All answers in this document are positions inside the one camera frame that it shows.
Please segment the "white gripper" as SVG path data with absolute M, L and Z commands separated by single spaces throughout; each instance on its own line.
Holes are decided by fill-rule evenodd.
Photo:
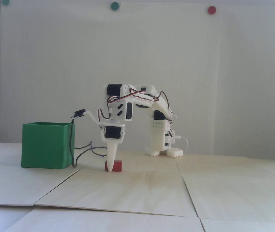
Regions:
M 105 171 L 120 171 L 120 161 L 115 160 L 118 143 L 122 143 L 125 136 L 125 124 L 101 124 L 101 139 L 107 143 L 107 160 Z

